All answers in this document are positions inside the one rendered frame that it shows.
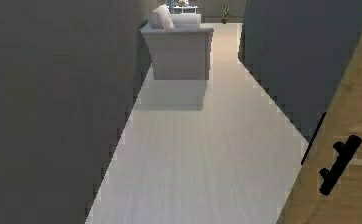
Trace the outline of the grey sofa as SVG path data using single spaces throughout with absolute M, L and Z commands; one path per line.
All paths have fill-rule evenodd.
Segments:
M 153 29 L 149 22 L 141 33 L 149 48 L 156 80 L 208 80 L 212 27 L 201 24 L 200 14 L 171 14 L 173 29 Z

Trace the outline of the white sofa cushion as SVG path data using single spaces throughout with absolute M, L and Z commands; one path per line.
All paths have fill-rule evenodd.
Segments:
M 149 24 L 153 29 L 173 29 L 174 23 L 165 4 L 154 9 L 149 16 Z

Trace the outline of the green house plant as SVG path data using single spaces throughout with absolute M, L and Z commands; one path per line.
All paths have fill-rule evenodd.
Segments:
M 222 22 L 223 24 L 226 24 L 226 23 L 228 22 L 228 18 L 229 18 L 229 16 L 230 16 L 230 10 L 229 10 L 229 6 L 228 6 L 228 5 L 226 5 L 226 4 L 223 5 L 223 10 L 222 10 L 222 12 L 221 12 L 221 16 L 222 16 L 221 22 Z

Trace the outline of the light wooden room door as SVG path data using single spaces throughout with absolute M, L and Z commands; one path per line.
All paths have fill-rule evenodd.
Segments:
M 275 224 L 362 224 L 362 34 Z

